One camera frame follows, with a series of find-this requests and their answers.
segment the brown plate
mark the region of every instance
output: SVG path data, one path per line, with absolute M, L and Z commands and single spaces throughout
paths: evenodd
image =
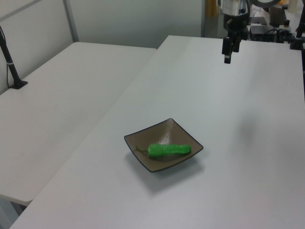
M 203 146 L 189 135 L 178 123 L 169 118 L 161 123 L 140 130 L 124 137 L 128 147 L 139 162 L 150 172 L 157 172 L 177 165 L 195 154 L 199 153 Z M 148 157 L 147 153 L 136 150 L 147 149 L 152 143 L 177 144 L 191 146 L 191 152 L 186 155 L 170 155 L 157 159 Z

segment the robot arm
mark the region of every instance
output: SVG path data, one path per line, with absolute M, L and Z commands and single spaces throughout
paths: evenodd
M 280 0 L 251 0 L 251 3 L 258 7 L 269 7 Z M 239 44 L 243 38 L 250 19 L 249 0 L 218 0 L 218 5 L 224 13 L 224 28 L 228 35 L 223 39 L 224 62 L 231 63 L 232 52 L 239 52 Z

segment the yellow object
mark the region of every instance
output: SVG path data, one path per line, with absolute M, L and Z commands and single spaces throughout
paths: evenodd
M 216 0 L 206 0 L 205 1 L 205 16 L 206 17 L 217 17 L 218 16 Z

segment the black stand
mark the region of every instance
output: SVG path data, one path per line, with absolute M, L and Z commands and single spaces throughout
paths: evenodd
M 290 43 L 290 49 L 293 50 L 302 50 L 304 40 L 302 40 L 302 33 L 305 31 L 305 10 L 303 6 L 302 15 L 299 23 L 299 27 L 297 28 L 295 40 Z
M 2 34 L 0 34 L 0 46 L 1 46 L 1 49 L 2 49 L 2 52 L 4 54 L 4 57 L 6 59 L 6 63 L 7 65 L 9 66 L 9 69 L 10 69 L 10 72 L 11 72 L 11 75 L 14 79 L 14 85 L 11 86 L 11 88 L 14 88 L 14 89 L 20 89 L 22 88 L 24 85 L 26 85 L 28 82 L 26 81 L 22 81 L 19 76 L 18 76 L 18 73 L 17 73 L 17 70 L 15 68 L 15 65 L 14 65 L 14 62 L 13 60 L 11 59 L 11 56 L 10 56 L 10 52 L 8 50 L 8 47 L 6 45 L 6 41 L 5 41 L 5 38 Z

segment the black cable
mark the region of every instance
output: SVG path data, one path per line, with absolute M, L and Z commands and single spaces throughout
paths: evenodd
M 4 35 L 4 32 L 3 32 L 1 26 L 0 26 L 0 32 L 1 32 L 2 37 L 4 38 L 4 42 L 6 44 L 6 38 L 5 38 L 5 35 Z M 10 88 L 10 85 L 9 85 L 9 66 L 8 66 L 8 64 L 6 64 L 6 84 L 8 85 L 8 88 Z
M 271 29 L 271 30 L 268 30 L 267 32 L 265 32 L 265 33 L 264 33 L 264 35 L 265 35 L 265 34 L 267 34 L 267 33 L 269 33 L 269 32 L 271 32 L 271 31 L 273 31 L 273 32 L 274 32 L 274 31 L 277 31 L 277 29 Z
M 5 41 L 5 43 L 6 43 L 6 38 L 5 38 L 5 35 L 4 35 L 4 32 L 3 32 L 3 30 L 2 30 L 2 27 L 0 26 L 0 31 L 1 31 L 1 34 L 2 34 L 2 36 L 3 36 L 3 38 L 4 38 L 4 41 Z
M 6 64 L 6 84 L 8 85 L 8 88 L 10 89 L 9 85 L 9 65 Z

